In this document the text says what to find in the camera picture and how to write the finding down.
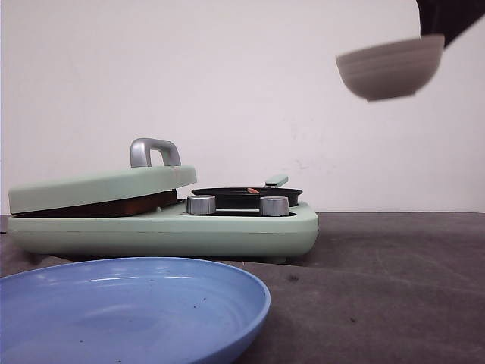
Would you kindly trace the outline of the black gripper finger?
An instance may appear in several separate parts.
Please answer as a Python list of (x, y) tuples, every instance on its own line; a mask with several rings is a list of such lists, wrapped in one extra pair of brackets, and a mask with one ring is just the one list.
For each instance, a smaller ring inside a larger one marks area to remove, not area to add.
[(441, 34), (444, 48), (484, 16), (484, 0), (416, 0), (420, 35)]

